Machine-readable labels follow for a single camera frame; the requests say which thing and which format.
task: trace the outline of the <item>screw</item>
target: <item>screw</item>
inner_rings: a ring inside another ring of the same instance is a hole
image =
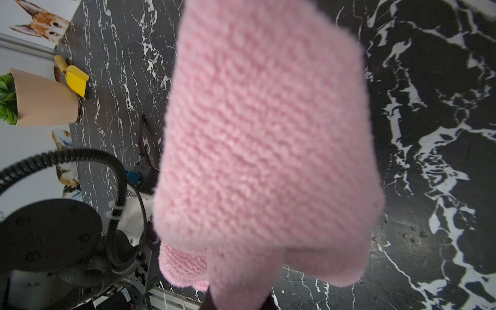
[[[81,241],[81,243],[86,243],[89,240],[90,240],[89,234],[82,234],[81,236],[79,236],[79,241]]]
[[[28,217],[21,217],[20,219],[17,220],[17,224],[19,226],[26,226],[31,222],[31,220]]]
[[[37,252],[37,251],[29,252],[29,253],[26,255],[26,260],[27,260],[29,263],[34,263],[34,262],[37,262],[40,258],[41,258],[41,255],[40,255],[40,253],[39,253],[39,252]]]

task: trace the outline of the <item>wall picture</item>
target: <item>wall picture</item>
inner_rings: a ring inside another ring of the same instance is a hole
[[[78,0],[0,0],[0,32],[55,48],[69,26]]]

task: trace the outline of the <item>knitted texture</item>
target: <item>knitted texture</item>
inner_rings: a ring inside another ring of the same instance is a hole
[[[384,198],[363,50],[301,0],[188,0],[155,194],[160,268],[219,310],[281,266],[362,275]]]

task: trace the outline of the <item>wooden handle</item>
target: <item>wooden handle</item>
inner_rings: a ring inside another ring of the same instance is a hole
[[[60,55],[55,55],[54,60],[59,69],[65,75],[65,70],[67,69],[67,63],[65,62],[65,59]]]

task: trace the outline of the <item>black cable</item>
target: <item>black cable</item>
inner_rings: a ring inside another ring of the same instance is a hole
[[[139,239],[139,252],[138,254],[143,254],[143,251],[145,249],[146,245],[146,239],[148,238],[148,220],[146,219],[146,210],[145,210],[145,205],[143,203],[143,199],[141,198],[141,195],[138,192],[138,189],[136,186],[134,186],[133,183],[131,183],[129,180],[127,180],[127,184],[132,187],[134,190],[134,193],[136,194],[136,197],[138,197],[139,201],[139,206],[141,207],[141,215],[143,216],[143,234],[141,235],[141,238]]]
[[[42,153],[23,159],[0,171],[0,195],[21,179],[53,165],[74,162],[91,161],[107,165],[115,174],[117,181],[116,206],[124,206],[127,193],[127,176],[122,163],[111,154],[93,149],[63,149]],[[122,210],[112,209],[112,216],[119,218]],[[122,262],[116,245],[116,231],[119,220],[111,219],[105,235],[105,252],[114,267],[120,270],[129,269],[131,263]]]
[[[136,197],[138,197],[139,206],[141,207],[141,215],[143,216],[143,234],[139,239],[139,248],[136,256],[131,258],[124,267],[112,268],[112,272],[116,275],[127,275],[143,263],[143,261],[145,260],[144,250],[146,246],[146,240],[148,238],[148,220],[146,219],[146,210],[145,205],[143,204],[143,199],[141,198],[141,195],[139,194],[138,189],[134,186],[134,184],[132,184],[129,180],[127,180],[127,183],[134,190]]]
[[[71,268],[57,272],[57,277],[75,287],[94,287],[101,285],[111,269],[106,257],[94,256]]]

